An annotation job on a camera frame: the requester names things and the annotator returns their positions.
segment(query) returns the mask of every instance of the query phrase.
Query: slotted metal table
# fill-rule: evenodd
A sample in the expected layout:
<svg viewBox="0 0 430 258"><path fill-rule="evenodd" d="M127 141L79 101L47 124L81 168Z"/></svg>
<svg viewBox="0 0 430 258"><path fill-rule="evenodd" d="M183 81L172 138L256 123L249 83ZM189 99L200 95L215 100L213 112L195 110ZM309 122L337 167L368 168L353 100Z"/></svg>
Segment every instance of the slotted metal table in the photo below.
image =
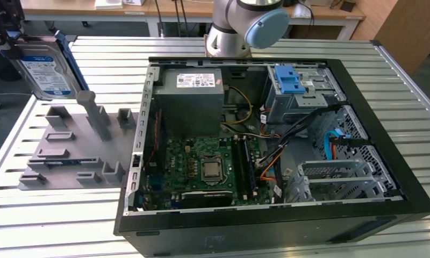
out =
<svg viewBox="0 0 430 258"><path fill-rule="evenodd" d="M72 51L96 102L139 109L149 56L204 56L200 38L79 37ZM382 47L366 41L282 40L254 57L341 59L430 196L430 101ZM0 150L0 257L141 257L113 235L120 189L20 191L19 177L43 137L51 105L31 98ZM357 243L195 257L430 257L430 216Z"/></svg>

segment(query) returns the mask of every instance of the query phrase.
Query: motherboard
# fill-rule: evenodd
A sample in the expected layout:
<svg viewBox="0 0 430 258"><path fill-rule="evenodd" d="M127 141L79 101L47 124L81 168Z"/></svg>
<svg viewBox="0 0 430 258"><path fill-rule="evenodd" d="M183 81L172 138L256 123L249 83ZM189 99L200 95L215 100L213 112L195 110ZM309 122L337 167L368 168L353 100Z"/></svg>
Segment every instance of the motherboard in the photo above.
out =
<svg viewBox="0 0 430 258"><path fill-rule="evenodd" d="M256 138L168 139L164 175L149 179L156 196L161 194L157 208L179 209L184 199L191 207L207 201L216 206L268 204L268 188L257 186L249 170L258 158Z"/></svg>

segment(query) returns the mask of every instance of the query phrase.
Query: open computer tower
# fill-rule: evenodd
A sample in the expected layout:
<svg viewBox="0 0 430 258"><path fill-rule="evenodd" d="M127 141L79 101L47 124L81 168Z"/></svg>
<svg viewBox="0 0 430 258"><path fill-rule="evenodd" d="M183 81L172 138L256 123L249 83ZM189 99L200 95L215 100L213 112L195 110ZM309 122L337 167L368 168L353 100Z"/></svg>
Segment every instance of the open computer tower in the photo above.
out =
<svg viewBox="0 0 430 258"><path fill-rule="evenodd" d="M360 241L429 214L340 60L151 59L116 219L145 257Z"/></svg>

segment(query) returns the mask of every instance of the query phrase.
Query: power supply label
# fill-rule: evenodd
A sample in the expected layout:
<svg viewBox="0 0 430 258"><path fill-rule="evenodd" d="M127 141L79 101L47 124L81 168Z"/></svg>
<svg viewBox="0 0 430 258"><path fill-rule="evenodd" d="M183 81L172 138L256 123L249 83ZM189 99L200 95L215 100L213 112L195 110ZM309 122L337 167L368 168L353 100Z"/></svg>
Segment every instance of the power supply label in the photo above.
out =
<svg viewBox="0 0 430 258"><path fill-rule="evenodd" d="M52 95L71 94L71 87L51 56L25 56L21 61L41 91Z"/></svg>
<svg viewBox="0 0 430 258"><path fill-rule="evenodd" d="M177 88L207 88L216 86L215 74L180 74L177 75Z"/></svg>

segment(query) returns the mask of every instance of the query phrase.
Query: wall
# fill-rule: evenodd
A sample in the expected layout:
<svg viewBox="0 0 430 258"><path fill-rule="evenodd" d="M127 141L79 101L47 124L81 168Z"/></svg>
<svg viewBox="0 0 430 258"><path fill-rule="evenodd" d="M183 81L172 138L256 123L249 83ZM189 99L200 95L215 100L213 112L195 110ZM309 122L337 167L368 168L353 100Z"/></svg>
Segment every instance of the wall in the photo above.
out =
<svg viewBox="0 0 430 258"><path fill-rule="evenodd" d="M430 54L430 0L360 0L366 19L353 40L377 39L412 74Z"/></svg>
<svg viewBox="0 0 430 258"><path fill-rule="evenodd" d="M357 7L366 15L366 18L357 26L356 32L352 36L353 40L374 39L397 2L398 0L357 1Z"/></svg>

